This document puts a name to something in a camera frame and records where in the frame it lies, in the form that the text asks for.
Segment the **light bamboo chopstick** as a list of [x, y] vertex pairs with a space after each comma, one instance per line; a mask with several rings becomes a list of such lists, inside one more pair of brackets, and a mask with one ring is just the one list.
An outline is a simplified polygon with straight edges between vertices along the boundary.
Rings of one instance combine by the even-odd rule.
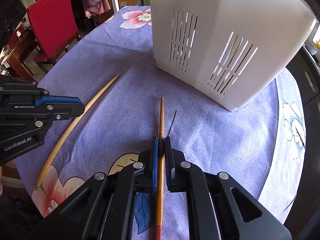
[[93, 98], [91, 98], [91, 100], [87, 103], [87, 105], [85, 106], [85, 110], [84, 112], [79, 116], [76, 117], [71, 124], [66, 128], [66, 130], [64, 131], [64, 133], [61, 135], [61, 138], [58, 140], [58, 142], [56, 143], [56, 145], [54, 146], [54, 148], [52, 149], [51, 153], [48, 155], [48, 158], [46, 160], [46, 162], [43, 165], [43, 168], [36, 180], [36, 183], [34, 185], [34, 190], [37, 191], [47, 172], [48, 169], [50, 168], [50, 165], [53, 163], [53, 160], [55, 159], [56, 155], [58, 154], [59, 150], [61, 149], [61, 147], [63, 146], [63, 144], [65, 143], [65, 141], [68, 139], [69, 135], [71, 134], [71, 132], [73, 131], [73, 129], [75, 129], [75, 127], [77, 126], [77, 124], [79, 123], [79, 121], [85, 116], [85, 114], [88, 112], [88, 110], [94, 105], [94, 103], [103, 95], [103, 93], [120, 77], [119, 74], [115, 75], [114, 77], [112, 77], [112, 79], [110, 81], [108, 81], [108, 83], [106, 85], [104, 85], [104, 87], [99, 90], [99, 92], [97, 92], [97, 94], [95, 94], [95, 96], [93, 96]]

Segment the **orange chopstick red end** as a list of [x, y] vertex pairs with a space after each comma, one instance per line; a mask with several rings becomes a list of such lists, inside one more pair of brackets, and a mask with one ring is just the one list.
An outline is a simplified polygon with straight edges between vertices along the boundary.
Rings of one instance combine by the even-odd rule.
[[164, 201], [164, 98], [160, 99], [159, 133], [158, 133], [158, 167], [157, 167], [157, 191], [156, 191], [156, 215], [155, 215], [155, 239], [161, 240], [163, 222]]

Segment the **purple floral tablecloth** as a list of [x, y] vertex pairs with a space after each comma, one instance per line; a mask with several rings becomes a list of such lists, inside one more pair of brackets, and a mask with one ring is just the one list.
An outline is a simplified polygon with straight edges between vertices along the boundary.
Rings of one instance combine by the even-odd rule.
[[68, 120], [55, 121], [44, 144], [15, 160], [34, 204], [49, 215], [97, 172], [113, 174], [137, 160], [158, 132], [159, 100], [172, 147], [204, 172], [225, 171], [281, 223], [295, 200], [305, 153], [305, 124], [298, 85], [284, 69], [247, 105], [230, 112], [156, 67], [149, 25], [122, 27], [125, 7], [78, 42], [42, 78], [53, 95], [88, 103], [113, 77], [55, 157], [39, 190], [35, 181]]

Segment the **red chair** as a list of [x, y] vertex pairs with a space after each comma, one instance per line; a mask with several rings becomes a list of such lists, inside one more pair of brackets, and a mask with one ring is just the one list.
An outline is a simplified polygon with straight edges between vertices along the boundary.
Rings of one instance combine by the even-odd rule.
[[27, 15], [40, 48], [34, 63], [47, 73], [45, 63], [55, 65], [74, 40], [81, 40], [71, 0], [38, 0], [27, 8]]

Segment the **white plastic utensil holder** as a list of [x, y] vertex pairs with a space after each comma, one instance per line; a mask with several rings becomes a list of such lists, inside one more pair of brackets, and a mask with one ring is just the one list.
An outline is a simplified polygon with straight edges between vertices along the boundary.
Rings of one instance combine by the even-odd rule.
[[156, 66], [234, 111], [292, 60], [316, 24], [303, 0], [150, 0]]

